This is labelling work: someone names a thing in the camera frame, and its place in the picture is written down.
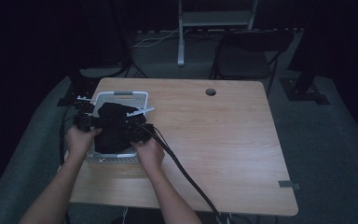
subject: wooden table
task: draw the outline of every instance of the wooden table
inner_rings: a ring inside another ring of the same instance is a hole
[[[215,89],[209,96],[207,89]],[[260,82],[226,80],[104,78],[101,91],[147,91],[148,113],[178,160],[219,212],[293,216],[297,213],[282,149]],[[211,211],[166,154],[162,168],[196,211]],[[85,161],[73,203],[158,208],[140,164]]]

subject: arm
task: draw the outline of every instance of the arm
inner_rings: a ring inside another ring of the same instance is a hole
[[[69,156],[53,180],[37,197],[20,223],[63,223],[71,192],[92,139],[101,129],[83,133],[72,127],[66,135]]]
[[[201,223],[196,213],[162,172],[163,148],[153,138],[144,145],[138,143],[133,145],[137,149],[140,162],[156,192],[165,223]]]

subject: person's right hand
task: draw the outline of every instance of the person's right hand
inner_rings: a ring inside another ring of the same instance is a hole
[[[162,160],[165,155],[164,149],[154,138],[150,138],[144,144],[132,143],[132,145],[138,152],[138,158],[148,175],[161,170]]]

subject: hand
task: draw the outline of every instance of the hand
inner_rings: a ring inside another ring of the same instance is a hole
[[[101,133],[102,129],[94,129],[88,133],[78,130],[76,126],[72,126],[65,136],[68,144],[69,158],[76,160],[85,160],[87,151],[91,147],[92,140]]]
[[[161,171],[164,149],[154,138],[150,138],[144,144],[132,143],[132,145],[138,152],[138,158],[148,175]]]

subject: person's left hand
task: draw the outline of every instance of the person's left hand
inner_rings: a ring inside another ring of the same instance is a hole
[[[77,160],[85,160],[87,151],[91,147],[92,140],[101,133],[102,129],[94,129],[88,133],[78,130],[76,126],[72,126],[65,136],[68,144],[69,158]]]

